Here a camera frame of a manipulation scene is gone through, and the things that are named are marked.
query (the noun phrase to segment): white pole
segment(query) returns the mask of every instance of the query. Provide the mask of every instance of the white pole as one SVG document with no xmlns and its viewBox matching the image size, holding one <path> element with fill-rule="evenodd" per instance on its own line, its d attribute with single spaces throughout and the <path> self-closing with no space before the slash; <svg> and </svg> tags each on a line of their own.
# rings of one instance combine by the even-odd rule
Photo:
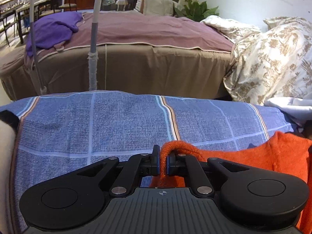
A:
<svg viewBox="0 0 312 234">
<path fill-rule="evenodd" d="M 32 40 L 32 54 L 34 56 L 35 70 L 36 70 L 38 81 L 40 84 L 40 94 L 46 95 L 46 87 L 43 85 L 40 68 L 38 66 L 38 56 L 37 56 L 37 48 L 36 48 L 36 43 L 35 43 L 35 30 L 34 30 L 34 4 L 35 4 L 35 0 L 30 0 L 29 23 L 30 23 L 30 37 Z"/>
<path fill-rule="evenodd" d="M 93 21 L 91 27 L 91 45 L 90 52 L 88 54 L 89 60 L 89 90 L 97 89 L 96 69 L 98 52 L 96 50 L 97 29 L 99 23 L 99 11 L 101 8 L 102 0 L 95 0 L 93 7 Z"/>
</svg>

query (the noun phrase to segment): silver screw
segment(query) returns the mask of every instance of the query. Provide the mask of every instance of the silver screw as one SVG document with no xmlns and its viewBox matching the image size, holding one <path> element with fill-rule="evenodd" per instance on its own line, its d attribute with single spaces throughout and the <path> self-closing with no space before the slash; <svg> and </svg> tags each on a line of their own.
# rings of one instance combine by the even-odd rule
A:
<svg viewBox="0 0 312 234">
<path fill-rule="evenodd" d="M 213 190 L 211 189 L 211 187 L 199 187 L 197 188 L 197 192 L 201 193 L 201 194 L 209 194 L 211 193 Z"/>
<path fill-rule="evenodd" d="M 127 192 L 127 189 L 124 187 L 114 187 L 112 189 L 112 193 L 114 193 L 114 194 L 123 194 L 125 192 Z"/>
</svg>

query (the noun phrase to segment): crosshair logo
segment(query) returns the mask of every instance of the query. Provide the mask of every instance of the crosshair logo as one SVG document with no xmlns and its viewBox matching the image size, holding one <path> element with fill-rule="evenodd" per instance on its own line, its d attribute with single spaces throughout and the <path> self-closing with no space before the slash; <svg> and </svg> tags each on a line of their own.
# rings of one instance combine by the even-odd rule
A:
<svg viewBox="0 0 312 234">
<path fill-rule="evenodd" d="M 159 192 L 159 194 L 160 194 L 160 195 L 162 195 L 162 196 L 164 196 L 164 195 L 166 195 L 166 194 L 167 194 L 167 192 L 166 192 L 166 191 L 164 191 L 164 190 L 162 190 L 162 191 L 160 191 L 160 192 Z"/>
</svg>

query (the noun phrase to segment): pink blanket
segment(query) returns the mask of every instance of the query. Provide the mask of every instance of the pink blanket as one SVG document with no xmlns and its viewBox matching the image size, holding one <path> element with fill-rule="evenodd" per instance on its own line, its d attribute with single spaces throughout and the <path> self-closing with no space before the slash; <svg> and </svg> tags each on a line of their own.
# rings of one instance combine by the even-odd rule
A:
<svg viewBox="0 0 312 234">
<path fill-rule="evenodd" d="M 89 46 L 93 13 L 85 13 L 84 23 L 70 41 L 38 52 L 39 60 L 46 55 L 67 49 Z M 230 53 L 233 43 L 205 24 L 188 18 L 143 16 L 135 13 L 100 13 L 97 44 L 149 44 L 183 49 L 201 49 Z M 25 55 L 25 64 L 29 64 Z"/>
</svg>

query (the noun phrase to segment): black chair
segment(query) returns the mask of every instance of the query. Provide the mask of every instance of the black chair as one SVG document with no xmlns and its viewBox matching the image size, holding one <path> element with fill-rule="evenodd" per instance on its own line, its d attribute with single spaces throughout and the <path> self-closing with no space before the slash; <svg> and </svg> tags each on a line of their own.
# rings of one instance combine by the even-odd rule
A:
<svg viewBox="0 0 312 234">
<path fill-rule="evenodd" d="M 47 15 L 61 12 L 62 10 L 58 8 L 58 4 L 59 4 L 59 0 L 48 0 L 48 1 L 38 4 L 37 18 L 39 19 Z"/>
<path fill-rule="evenodd" d="M 64 0 L 64 4 L 59 6 L 60 9 L 69 9 L 71 11 L 71 8 L 75 8 L 77 11 L 77 0 L 74 0 L 74 3 L 71 3 L 71 0 Z"/>
<path fill-rule="evenodd" d="M 10 22 L 10 18 L 12 15 L 14 15 L 14 18 L 13 18 L 13 21 Z M 10 46 L 10 43 L 9 43 L 9 39 L 7 38 L 7 30 L 10 28 L 10 27 L 14 27 L 14 37 L 15 37 L 15 24 L 18 23 L 18 20 L 16 18 L 16 12 L 15 10 L 13 11 L 8 11 L 8 12 L 4 12 L 1 16 L 0 16 L 0 20 L 2 21 L 2 24 L 3 24 L 3 29 L 0 29 L 0 33 L 3 33 L 5 34 L 5 40 L 7 42 L 7 45 Z"/>
</svg>

